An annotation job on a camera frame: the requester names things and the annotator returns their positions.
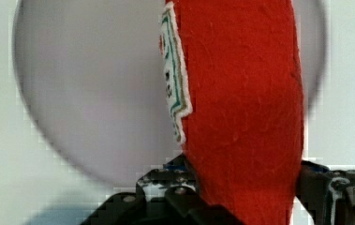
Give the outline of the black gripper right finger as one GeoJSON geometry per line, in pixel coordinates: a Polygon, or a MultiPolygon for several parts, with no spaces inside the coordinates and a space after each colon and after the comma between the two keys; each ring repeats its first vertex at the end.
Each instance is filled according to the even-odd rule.
{"type": "Polygon", "coordinates": [[[296,197],[315,225],[355,225],[355,170],[303,160],[296,197]]]}

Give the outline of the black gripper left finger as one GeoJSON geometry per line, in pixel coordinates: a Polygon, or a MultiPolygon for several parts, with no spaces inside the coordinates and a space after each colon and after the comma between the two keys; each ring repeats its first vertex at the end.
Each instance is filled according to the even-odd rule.
{"type": "Polygon", "coordinates": [[[139,203],[150,203],[164,200],[168,190],[172,194],[200,194],[196,172],[185,154],[180,154],[140,177],[136,182],[135,196],[139,203]]]}

